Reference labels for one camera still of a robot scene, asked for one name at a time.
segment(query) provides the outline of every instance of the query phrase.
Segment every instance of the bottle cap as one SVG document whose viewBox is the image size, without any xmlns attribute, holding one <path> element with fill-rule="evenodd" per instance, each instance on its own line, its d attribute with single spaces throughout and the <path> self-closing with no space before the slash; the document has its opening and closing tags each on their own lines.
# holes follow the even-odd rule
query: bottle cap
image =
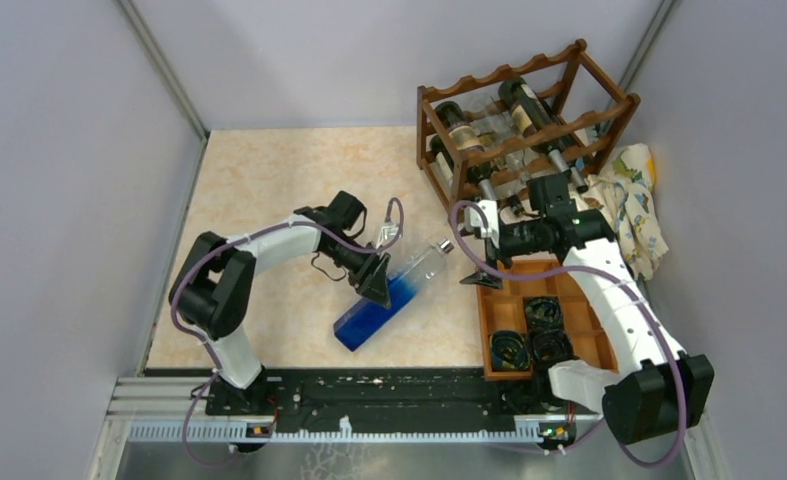
<svg viewBox="0 0 787 480">
<path fill-rule="evenodd" d="M 443 253 L 449 253 L 455 249 L 455 246 L 452 245 L 452 242 L 450 242 L 448 238 L 444 238 L 437 244 L 437 248 Z"/>
</svg>

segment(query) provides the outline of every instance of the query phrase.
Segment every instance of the blue liquid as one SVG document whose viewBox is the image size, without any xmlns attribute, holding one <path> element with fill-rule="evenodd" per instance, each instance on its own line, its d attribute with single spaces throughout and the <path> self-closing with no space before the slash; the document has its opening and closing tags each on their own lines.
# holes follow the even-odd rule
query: blue liquid
<svg viewBox="0 0 787 480">
<path fill-rule="evenodd" d="M 362 298 L 334 323 L 334 336 L 349 350 L 357 350 L 419 293 L 406 276 L 402 273 L 387 280 L 389 310 Z"/>
</svg>

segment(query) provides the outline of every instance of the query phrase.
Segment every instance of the dish towel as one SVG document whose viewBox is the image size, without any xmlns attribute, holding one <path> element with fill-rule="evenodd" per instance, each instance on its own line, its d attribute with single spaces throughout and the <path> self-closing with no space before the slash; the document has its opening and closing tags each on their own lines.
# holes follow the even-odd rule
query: dish towel
<svg viewBox="0 0 787 480">
<path fill-rule="evenodd" d="M 599 209 L 614 229 L 635 279 L 652 278 L 669 248 L 652 202 L 655 168 L 649 147 L 639 143 L 615 149 L 599 174 L 585 181 L 590 190 L 571 193 L 579 210 Z"/>
</svg>

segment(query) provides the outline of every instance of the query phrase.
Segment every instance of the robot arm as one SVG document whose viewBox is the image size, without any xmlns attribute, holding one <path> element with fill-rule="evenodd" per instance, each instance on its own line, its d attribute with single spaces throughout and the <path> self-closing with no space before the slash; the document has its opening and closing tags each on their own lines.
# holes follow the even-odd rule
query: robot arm
<svg viewBox="0 0 787 480">
<path fill-rule="evenodd" d="M 241 328 L 252 281 L 257 275 L 293 257 L 311 253 L 330 257 L 335 265 L 348 271 L 349 284 L 359 295 L 389 308 L 389 254 L 358 253 L 323 236 L 319 228 L 302 225 L 315 223 L 357 247 L 345 231 L 350 230 L 361 215 L 366 215 L 366 207 L 357 198 L 341 191 L 327 207 L 301 208 L 282 222 L 299 225 L 266 229 L 272 231 L 214 257 L 182 290 L 178 312 L 190 328 L 207 339 L 222 367 L 220 376 L 226 382 L 236 389 L 245 390 L 263 370 Z M 252 235 L 235 235 L 227 239 L 213 232 L 200 235 L 170 289 L 170 302 L 181 279 L 205 255 L 228 242 Z M 214 281 L 210 278 L 211 273 L 221 275 Z"/>
<path fill-rule="evenodd" d="M 584 292 L 617 358 L 618 372 L 594 368 L 582 360 L 559 359 L 536 368 L 535 375 L 548 376 L 552 395 L 601 412 L 614 436 L 623 444 L 634 443 L 675 431 L 678 408 L 671 370 L 662 348 L 677 359 L 685 385 L 688 426 L 699 422 L 711 388 L 714 370 L 704 355 L 689 356 L 653 315 L 665 345 L 659 346 L 644 316 L 621 286 L 630 288 L 643 302 L 634 279 L 623 263 L 614 232 L 598 210 L 577 211 L 569 197 L 566 178 L 551 175 L 528 184 L 532 210 L 540 217 L 502 225 L 492 215 L 495 202 L 483 200 L 489 225 L 480 216 L 465 216 L 465 228 L 485 240 L 488 263 L 510 263 L 514 256 L 550 251 L 564 266 L 593 267 L 616 277 L 620 284 L 584 272 L 570 275 Z M 472 282 L 479 277 L 480 281 Z M 486 272 L 465 279 L 485 286 L 500 285 Z"/>
</svg>

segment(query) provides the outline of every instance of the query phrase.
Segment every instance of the wooden organizer box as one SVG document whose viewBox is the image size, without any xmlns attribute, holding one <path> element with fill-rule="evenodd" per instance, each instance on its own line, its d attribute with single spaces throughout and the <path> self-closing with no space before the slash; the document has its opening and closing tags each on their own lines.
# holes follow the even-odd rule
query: wooden organizer box
<svg viewBox="0 0 787 480">
<path fill-rule="evenodd" d="M 510 272 L 535 274 L 559 267 L 556 261 L 521 260 Z M 556 275 L 539 282 L 505 282 L 502 290 L 477 287 L 478 314 L 481 323 L 481 351 L 484 357 L 484 378 L 487 381 L 528 380 L 532 368 L 522 372 L 499 372 L 490 362 L 490 335 L 498 330 L 514 330 L 523 336 L 528 332 L 523 302 L 529 297 L 557 297 L 564 314 L 564 330 L 573 344 L 575 355 L 598 368 L 616 371 L 617 360 L 599 319 L 575 280 L 569 275 Z"/>
<path fill-rule="evenodd" d="M 472 75 L 461 77 L 449 88 L 439 89 L 426 86 L 417 88 L 417 166 L 428 176 L 429 182 L 447 212 L 451 211 L 452 206 L 457 201 L 472 199 L 478 195 L 476 186 L 465 181 L 465 172 L 469 168 L 493 161 L 498 157 L 502 157 L 512 152 L 546 143 L 565 135 L 569 135 L 575 143 L 574 146 L 562 152 L 567 163 L 572 163 L 580 157 L 585 157 L 586 167 L 582 171 L 582 174 L 586 175 L 599 171 L 602 163 L 608 158 L 608 155 L 611 153 L 611 150 L 613 150 L 620 135 L 622 135 L 623 130 L 625 130 L 635 110 L 637 110 L 637 106 L 640 104 L 640 97 L 634 93 L 626 95 L 626 93 L 605 74 L 602 68 L 587 55 L 585 52 L 586 48 L 587 42 L 583 39 L 578 39 L 555 56 L 549 57 L 541 53 L 535 55 L 531 60 L 517 68 L 505 64 L 499 66 L 493 73 L 483 78 L 474 78 Z M 490 150 L 464 153 L 458 150 L 455 142 L 449 136 L 449 132 L 443 126 L 443 123 L 437 117 L 434 108 L 431 106 L 433 102 L 471 92 L 489 85 L 495 85 L 514 77 L 522 76 L 537 70 L 543 70 L 562 63 L 566 64 L 566 66 L 564 67 L 564 73 L 561 79 L 546 90 L 536 92 L 536 95 L 542 100 L 553 99 L 551 104 L 552 109 L 555 111 L 562 125 L 547 126 L 535 135 L 527 138 L 512 137 Z M 579 66 L 583 66 L 599 85 L 608 92 L 608 95 L 614 100 L 614 106 L 604 112 L 590 110 L 576 120 L 567 123 L 561 116 L 561 112 L 570 94 L 570 89 L 573 86 Z M 496 101 L 496 108 L 498 111 L 506 111 L 508 109 L 501 100 Z M 470 112 L 465 112 L 465 114 L 471 121 L 480 118 L 478 115 L 473 115 Z M 607 134 L 588 146 L 584 146 L 575 134 L 576 130 L 591 127 L 605 121 L 612 121 Z M 455 164 L 449 195 L 446 194 L 442 186 L 443 179 L 438 178 L 430 168 L 430 165 L 436 160 L 431 155 L 431 152 L 427 150 L 427 145 L 428 138 L 435 133 L 440 136 L 440 139 L 443 141 L 443 144 L 446 146 Z M 547 159 L 540 157 L 531 162 L 526 168 L 530 173 L 536 173 L 552 168 L 552 166 Z M 518 172 L 503 170 L 493 174 L 490 178 L 490 182 L 494 186 L 499 186 L 513 180 L 517 175 Z M 519 196 L 523 199 L 527 198 L 528 190 L 524 189 L 519 193 Z"/>
</svg>

